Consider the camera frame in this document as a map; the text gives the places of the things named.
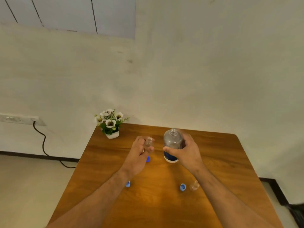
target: white panel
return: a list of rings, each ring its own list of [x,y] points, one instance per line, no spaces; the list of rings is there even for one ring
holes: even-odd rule
[[[33,0],[47,28],[96,33],[91,0]]]
[[[135,38],[136,0],[93,0],[98,34]]]
[[[16,22],[5,0],[0,0],[0,22]]]
[[[42,26],[32,0],[6,0],[17,22],[27,26]]]

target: wall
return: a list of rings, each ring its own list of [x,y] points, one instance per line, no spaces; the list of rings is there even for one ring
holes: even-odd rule
[[[81,156],[105,108],[234,133],[258,175],[303,202],[303,4],[137,0],[135,41],[2,25],[0,112],[40,116],[63,157]],[[31,126],[1,123],[0,136],[0,150],[42,154]]]

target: person's right arm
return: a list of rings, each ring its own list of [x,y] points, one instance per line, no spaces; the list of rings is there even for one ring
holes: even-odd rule
[[[164,147],[164,151],[178,158],[201,185],[223,228],[274,228],[229,191],[203,164],[199,148],[193,138],[182,133],[184,149]]]

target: beige floor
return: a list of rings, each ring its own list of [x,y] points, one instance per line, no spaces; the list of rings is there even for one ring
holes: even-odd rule
[[[0,227],[45,227],[73,171],[58,161],[0,155]],[[297,228],[269,184],[263,185],[283,226]]]

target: wood grain tabletop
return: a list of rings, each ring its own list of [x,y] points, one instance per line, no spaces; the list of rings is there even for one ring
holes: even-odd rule
[[[203,190],[192,192],[195,178],[179,162],[165,161],[163,135],[169,128],[123,124],[108,139],[99,127],[89,143],[50,219],[50,223],[89,196],[123,164],[137,136],[155,139],[155,152],[144,170],[124,188],[103,227],[222,227]],[[282,228],[278,216],[244,149],[234,134],[185,130],[200,148],[207,168],[239,199]],[[180,191],[184,183],[187,188]]]

